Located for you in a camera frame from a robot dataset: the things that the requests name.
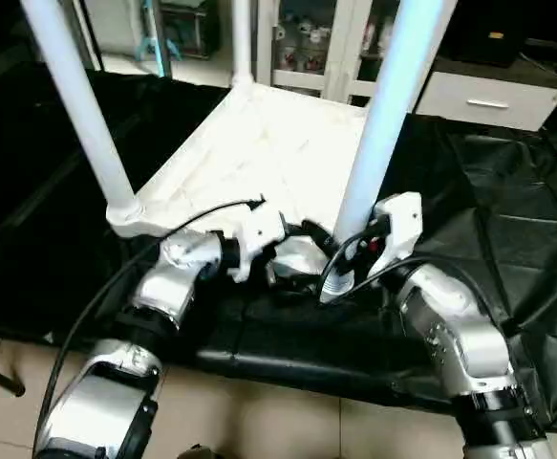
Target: cabinet drawer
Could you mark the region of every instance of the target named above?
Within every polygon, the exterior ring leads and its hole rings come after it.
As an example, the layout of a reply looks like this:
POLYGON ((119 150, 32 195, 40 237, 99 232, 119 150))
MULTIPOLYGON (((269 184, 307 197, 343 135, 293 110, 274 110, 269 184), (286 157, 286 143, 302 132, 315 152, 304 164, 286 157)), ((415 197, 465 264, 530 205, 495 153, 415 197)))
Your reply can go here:
POLYGON ((416 113, 537 131, 557 104, 557 89, 434 72, 416 113))

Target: black tarp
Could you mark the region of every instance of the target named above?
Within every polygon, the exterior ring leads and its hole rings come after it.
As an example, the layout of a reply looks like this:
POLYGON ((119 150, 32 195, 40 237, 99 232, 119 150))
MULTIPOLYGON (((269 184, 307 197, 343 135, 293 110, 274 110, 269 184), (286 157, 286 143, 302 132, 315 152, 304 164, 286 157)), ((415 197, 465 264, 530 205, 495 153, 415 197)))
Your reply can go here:
MULTIPOLYGON (((135 187, 225 95, 153 76, 93 75, 92 82, 135 187)), ((406 190, 423 197, 417 251, 450 257, 475 276, 540 420, 557 431, 557 122, 530 134, 409 117, 380 195, 406 190)), ((24 66, 1 77, 0 336, 63 332, 139 242, 119 242, 105 224, 101 195, 46 71, 24 66)), ((133 282, 102 310, 105 317, 133 282)), ((200 291, 174 361, 449 411, 419 340, 404 335, 397 315, 379 312, 372 295, 326 311, 218 284, 200 291)), ((92 323, 83 335, 94 332, 92 323)))

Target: white pipe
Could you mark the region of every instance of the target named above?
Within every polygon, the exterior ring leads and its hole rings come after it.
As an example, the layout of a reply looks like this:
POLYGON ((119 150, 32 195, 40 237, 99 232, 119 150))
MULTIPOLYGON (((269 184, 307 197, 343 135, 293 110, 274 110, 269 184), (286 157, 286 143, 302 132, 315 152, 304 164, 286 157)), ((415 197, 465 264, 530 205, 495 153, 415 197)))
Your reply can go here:
POLYGON ((384 180, 396 140, 430 56, 444 0, 401 0, 380 67, 363 135, 335 223, 344 241, 363 230, 384 180))
POLYGON ((233 86, 252 83, 250 70, 250 0, 231 0, 233 86))
POLYGON ((108 203, 107 215, 141 212, 57 0, 21 0, 33 34, 108 203))

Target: robotic arm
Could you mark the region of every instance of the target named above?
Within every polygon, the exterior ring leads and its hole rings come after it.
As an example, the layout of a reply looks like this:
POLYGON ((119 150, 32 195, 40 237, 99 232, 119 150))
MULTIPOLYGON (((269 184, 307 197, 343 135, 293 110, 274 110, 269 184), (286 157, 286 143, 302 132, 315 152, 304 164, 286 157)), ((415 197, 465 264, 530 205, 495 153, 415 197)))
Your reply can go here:
POLYGON ((184 229, 163 241, 157 264, 118 314, 114 336, 97 343, 44 420, 34 457, 140 458, 158 408, 161 359, 194 302, 196 283, 217 273, 247 280, 252 260, 286 237, 282 214, 265 203, 233 238, 184 229))
POLYGON ((550 459, 503 334, 471 290, 431 264, 404 275, 400 312, 423 337, 465 441, 467 459, 550 459))
MULTIPOLYGON (((390 217, 392 233, 371 273, 407 258, 421 234, 420 199, 404 193, 384 200, 375 218, 390 217)), ((118 315, 115 335, 101 340, 47 416, 35 458, 138 459, 151 435, 161 359, 180 330, 198 282, 219 273, 248 279, 252 260, 277 247, 271 277, 319 274, 319 249, 283 244, 292 226, 265 203, 225 238, 219 231, 182 230, 161 243, 159 261, 118 315)), ((318 229, 312 240, 325 254, 318 229)), ((481 312, 480 298, 432 264, 395 270, 399 311, 422 336, 454 407, 467 459, 551 459, 547 439, 520 388, 505 338, 481 312)))

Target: drawer handle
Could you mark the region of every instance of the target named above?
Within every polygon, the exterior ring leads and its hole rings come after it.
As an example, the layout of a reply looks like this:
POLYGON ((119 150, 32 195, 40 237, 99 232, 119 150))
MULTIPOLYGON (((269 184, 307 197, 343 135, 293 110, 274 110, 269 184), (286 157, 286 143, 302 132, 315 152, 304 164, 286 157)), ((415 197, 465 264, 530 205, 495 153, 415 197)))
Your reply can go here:
POLYGON ((478 105, 479 107, 499 108, 502 110, 509 108, 509 105, 507 105, 506 103, 489 102, 488 100, 477 100, 476 98, 468 99, 467 103, 469 105, 478 105))

